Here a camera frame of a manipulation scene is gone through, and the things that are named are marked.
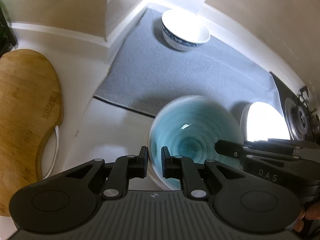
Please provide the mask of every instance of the hand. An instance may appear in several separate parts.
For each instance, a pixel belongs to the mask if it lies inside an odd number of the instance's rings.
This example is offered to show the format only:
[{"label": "hand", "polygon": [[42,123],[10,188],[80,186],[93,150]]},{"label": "hand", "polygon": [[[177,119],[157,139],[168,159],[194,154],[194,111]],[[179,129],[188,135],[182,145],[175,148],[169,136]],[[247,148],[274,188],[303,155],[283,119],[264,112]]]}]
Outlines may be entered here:
[{"label": "hand", "polygon": [[298,220],[294,225],[293,229],[297,232],[301,232],[303,229],[303,217],[306,217],[308,220],[316,220],[320,219],[320,201],[311,205],[307,211],[305,211],[304,207],[301,208],[300,214],[298,216]]}]

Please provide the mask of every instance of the white plate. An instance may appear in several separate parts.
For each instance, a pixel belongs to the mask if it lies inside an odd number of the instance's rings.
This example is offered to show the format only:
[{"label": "white plate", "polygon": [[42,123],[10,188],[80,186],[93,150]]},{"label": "white plate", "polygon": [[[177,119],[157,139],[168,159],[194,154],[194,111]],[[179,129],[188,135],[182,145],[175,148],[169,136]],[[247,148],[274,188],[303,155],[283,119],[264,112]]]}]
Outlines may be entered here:
[{"label": "white plate", "polygon": [[267,141],[268,138],[290,140],[284,117],[273,106],[263,102],[245,107],[240,126],[247,141]]}]

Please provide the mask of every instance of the ribbed grip surface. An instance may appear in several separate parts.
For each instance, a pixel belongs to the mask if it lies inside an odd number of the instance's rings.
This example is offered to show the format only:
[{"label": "ribbed grip surface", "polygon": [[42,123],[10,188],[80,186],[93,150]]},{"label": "ribbed grip surface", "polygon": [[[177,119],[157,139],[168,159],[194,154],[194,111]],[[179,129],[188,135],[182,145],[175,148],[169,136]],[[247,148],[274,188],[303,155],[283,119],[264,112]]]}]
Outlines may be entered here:
[{"label": "ribbed grip surface", "polygon": [[120,200],[105,201],[96,215],[79,228],[57,235],[37,235],[19,230],[10,239],[294,240],[298,238],[289,231],[268,236],[240,232],[218,219],[206,202],[190,200],[181,191],[129,191],[126,197]]}]

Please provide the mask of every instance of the screw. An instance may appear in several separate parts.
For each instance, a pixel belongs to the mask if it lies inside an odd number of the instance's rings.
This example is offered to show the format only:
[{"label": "screw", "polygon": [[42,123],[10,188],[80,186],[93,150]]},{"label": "screw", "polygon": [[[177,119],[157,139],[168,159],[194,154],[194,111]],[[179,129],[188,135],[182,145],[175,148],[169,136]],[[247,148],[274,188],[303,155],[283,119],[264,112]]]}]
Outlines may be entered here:
[{"label": "screw", "polygon": [[196,197],[196,198],[205,197],[206,195],[207,195],[207,193],[202,189],[195,189],[195,190],[191,191],[191,196]]},{"label": "screw", "polygon": [[106,197],[116,197],[119,195],[119,191],[117,191],[116,189],[114,188],[109,188],[109,189],[106,189],[103,194],[106,196]]}]

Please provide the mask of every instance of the bowl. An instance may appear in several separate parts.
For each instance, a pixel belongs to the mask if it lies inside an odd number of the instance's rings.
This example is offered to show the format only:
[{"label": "bowl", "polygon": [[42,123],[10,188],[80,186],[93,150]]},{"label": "bowl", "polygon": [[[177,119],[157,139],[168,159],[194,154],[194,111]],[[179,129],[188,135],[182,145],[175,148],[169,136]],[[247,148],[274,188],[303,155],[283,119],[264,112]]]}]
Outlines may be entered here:
[{"label": "bowl", "polygon": [[248,104],[244,108],[240,128],[246,141],[267,141],[268,138],[290,140],[284,117],[273,106],[264,102]]},{"label": "bowl", "polygon": [[218,140],[243,144],[243,135],[237,120],[220,104],[201,96],[177,98],[167,104],[156,116],[148,136],[151,167],[166,188],[180,189],[177,179],[162,177],[161,148],[167,146],[172,156],[182,155],[195,163],[215,159],[237,169],[238,160],[218,154],[214,145]]},{"label": "bowl", "polygon": [[209,30],[198,16],[182,9],[162,14],[162,34],[171,47],[180,51],[189,51],[210,40]]}]

